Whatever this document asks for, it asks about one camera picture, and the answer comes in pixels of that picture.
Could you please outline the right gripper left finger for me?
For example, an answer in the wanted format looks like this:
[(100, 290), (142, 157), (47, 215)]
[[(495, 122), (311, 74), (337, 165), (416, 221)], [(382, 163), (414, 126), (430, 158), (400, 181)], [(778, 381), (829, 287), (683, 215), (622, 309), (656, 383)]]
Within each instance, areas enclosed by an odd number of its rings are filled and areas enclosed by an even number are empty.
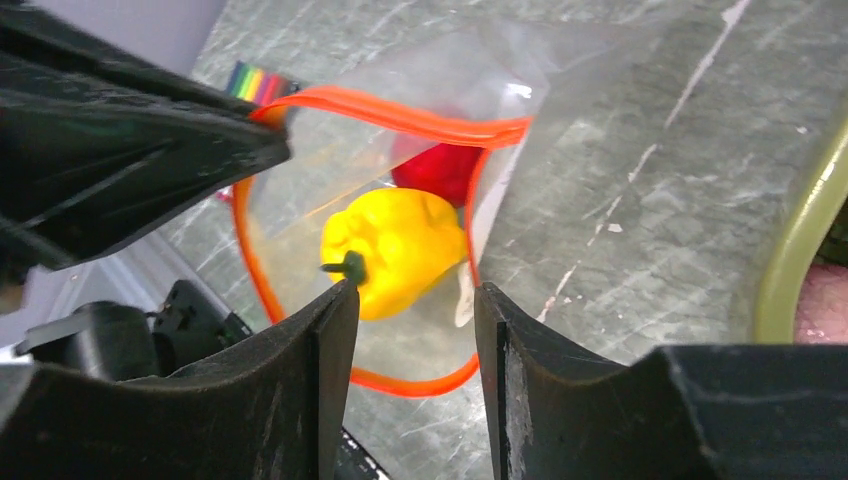
[(341, 282), (171, 376), (1, 369), (5, 479), (330, 479), (359, 296)]

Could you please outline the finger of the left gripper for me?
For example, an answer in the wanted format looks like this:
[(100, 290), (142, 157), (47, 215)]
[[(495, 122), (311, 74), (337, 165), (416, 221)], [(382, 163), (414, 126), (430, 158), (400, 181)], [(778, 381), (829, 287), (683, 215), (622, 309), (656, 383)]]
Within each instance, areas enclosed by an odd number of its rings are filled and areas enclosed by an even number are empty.
[(281, 127), (38, 6), (1, 10), (1, 268), (125, 248), (285, 162)]

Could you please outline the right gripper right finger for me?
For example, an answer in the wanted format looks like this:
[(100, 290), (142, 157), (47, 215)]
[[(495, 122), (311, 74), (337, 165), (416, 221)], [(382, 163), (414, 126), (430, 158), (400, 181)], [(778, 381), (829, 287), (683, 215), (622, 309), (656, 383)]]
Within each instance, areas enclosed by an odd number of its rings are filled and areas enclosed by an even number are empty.
[(498, 479), (843, 479), (843, 345), (665, 345), (625, 366), (495, 285), (475, 335)]

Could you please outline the yellow bell pepper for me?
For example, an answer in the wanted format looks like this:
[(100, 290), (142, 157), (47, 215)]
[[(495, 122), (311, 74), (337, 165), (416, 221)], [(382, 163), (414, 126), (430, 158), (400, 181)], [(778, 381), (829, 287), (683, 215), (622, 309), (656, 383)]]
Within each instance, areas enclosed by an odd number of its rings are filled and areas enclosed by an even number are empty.
[(349, 280), (360, 297), (359, 317), (378, 321), (410, 308), (455, 265), (467, 242), (454, 207), (409, 188), (370, 190), (329, 217), (320, 243), (321, 269)]

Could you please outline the clear zip top bag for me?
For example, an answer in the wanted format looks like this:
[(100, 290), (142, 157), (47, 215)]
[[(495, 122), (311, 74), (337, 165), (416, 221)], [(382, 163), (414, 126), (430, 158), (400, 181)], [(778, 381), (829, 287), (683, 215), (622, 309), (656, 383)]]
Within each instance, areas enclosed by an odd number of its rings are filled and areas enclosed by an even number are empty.
[(503, 19), (424, 40), (330, 85), (259, 101), (296, 156), (235, 184), (238, 246), (279, 323), (321, 289), (358, 294), (366, 336), (352, 383), (406, 398), (477, 371), (459, 330), (479, 263), (542, 109), (642, 47), (642, 29)]

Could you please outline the red pomegranate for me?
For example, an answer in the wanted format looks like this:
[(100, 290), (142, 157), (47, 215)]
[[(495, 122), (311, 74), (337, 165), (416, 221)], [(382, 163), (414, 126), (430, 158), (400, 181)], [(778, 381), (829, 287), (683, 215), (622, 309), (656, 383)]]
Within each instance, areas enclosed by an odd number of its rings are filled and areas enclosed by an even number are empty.
[(483, 150), (472, 146), (439, 143), (427, 139), (399, 135), (390, 149), (393, 160), (405, 160), (392, 169), (397, 187), (435, 194), (454, 208), (463, 208), (471, 177)]

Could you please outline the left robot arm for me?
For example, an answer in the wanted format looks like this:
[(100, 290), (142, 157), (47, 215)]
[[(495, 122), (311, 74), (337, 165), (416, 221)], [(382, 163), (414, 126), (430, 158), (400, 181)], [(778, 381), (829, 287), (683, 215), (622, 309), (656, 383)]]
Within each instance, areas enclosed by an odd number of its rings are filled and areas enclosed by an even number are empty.
[[(286, 161), (285, 131), (255, 104), (169, 72), (29, 1), (1, 5), (1, 302), (34, 267), (115, 253), (222, 187)], [(109, 380), (244, 375), (285, 342), (197, 310), (186, 328), (92, 302), (28, 331), (16, 350)]]

